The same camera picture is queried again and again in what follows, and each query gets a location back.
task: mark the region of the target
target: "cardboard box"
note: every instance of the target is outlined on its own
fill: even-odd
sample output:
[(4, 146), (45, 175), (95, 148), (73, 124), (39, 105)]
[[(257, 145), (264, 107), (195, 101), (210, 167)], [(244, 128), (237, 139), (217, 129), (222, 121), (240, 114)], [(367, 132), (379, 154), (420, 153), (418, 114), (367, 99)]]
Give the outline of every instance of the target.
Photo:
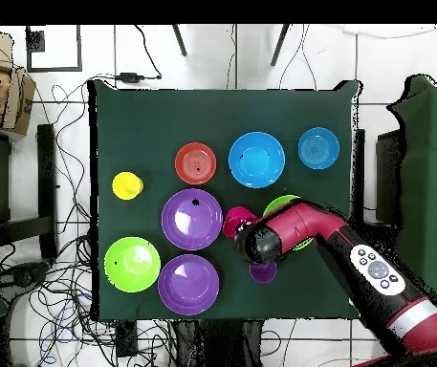
[(11, 76), (7, 98), (2, 97), (5, 108), (0, 129), (26, 135), (36, 84), (26, 75), (24, 68), (13, 66), (12, 44), (11, 36), (0, 32), (0, 80), (5, 80), (6, 74)]

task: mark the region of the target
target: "lime green plate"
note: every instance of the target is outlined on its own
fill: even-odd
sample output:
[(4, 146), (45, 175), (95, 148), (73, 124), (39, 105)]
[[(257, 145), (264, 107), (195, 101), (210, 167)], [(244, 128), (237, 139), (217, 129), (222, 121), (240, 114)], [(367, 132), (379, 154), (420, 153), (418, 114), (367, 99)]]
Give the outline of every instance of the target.
[[(269, 205), (266, 207), (266, 209), (264, 210), (264, 213), (262, 214), (263, 216), (270, 213), (271, 211), (281, 207), (282, 205), (285, 205), (286, 203), (288, 203), (289, 201), (291, 201), (292, 199), (298, 199), (298, 196), (295, 196), (293, 194), (288, 194), (286, 196), (281, 196), (278, 197), (275, 200), (272, 200)], [(307, 245), (309, 245), (311, 242), (313, 241), (313, 238), (308, 238), (305, 239), (303, 242), (300, 242), (298, 245), (296, 245), (293, 250), (300, 250), (305, 248)]]
[(155, 283), (161, 270), (159, 252), (136, 236), (119, 239), (104, 256), (104, 271), (118, 290), (138, 292)]

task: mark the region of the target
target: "magenta cup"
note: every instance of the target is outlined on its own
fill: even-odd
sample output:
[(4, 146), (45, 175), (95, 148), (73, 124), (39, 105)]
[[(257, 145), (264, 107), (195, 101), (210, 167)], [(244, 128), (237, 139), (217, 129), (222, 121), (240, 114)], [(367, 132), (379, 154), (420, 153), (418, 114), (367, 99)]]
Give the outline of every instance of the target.
[(277, 266), (275, 262), (271, 262), (268, 265), (252, 263), (249, 266), (249, 272), (251, 273), (251, 278), (257, 283), (269, 283), (275, 278)]
[(225, 216), (223, 223), (223, 233), (228, 238), (236, 235), (237, 228), (244, 223), (251, 223), (257, 217), (248, 211), (244, 206), (235, 206)]

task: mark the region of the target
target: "yellow cup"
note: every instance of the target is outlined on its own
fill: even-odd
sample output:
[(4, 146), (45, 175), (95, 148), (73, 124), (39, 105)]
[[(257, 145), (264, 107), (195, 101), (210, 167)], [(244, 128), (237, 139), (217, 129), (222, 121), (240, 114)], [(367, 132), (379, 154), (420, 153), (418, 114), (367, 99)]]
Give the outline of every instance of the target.
[(131, 172), (121, 172), (113, 179), (113, 192), (122, 200), (131, 200), (143, 191), (143, 181)]

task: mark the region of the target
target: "red plate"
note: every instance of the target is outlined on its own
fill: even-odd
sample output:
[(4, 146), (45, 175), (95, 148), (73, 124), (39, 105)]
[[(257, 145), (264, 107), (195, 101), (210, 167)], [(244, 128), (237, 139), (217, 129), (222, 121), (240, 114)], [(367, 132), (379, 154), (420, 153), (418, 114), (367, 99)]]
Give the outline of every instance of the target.
[(188, 143), (177, 153), (175, 168), (184, 182), (203, 184), (213, 176), (216, 158), (213, 151), (203, 143)]

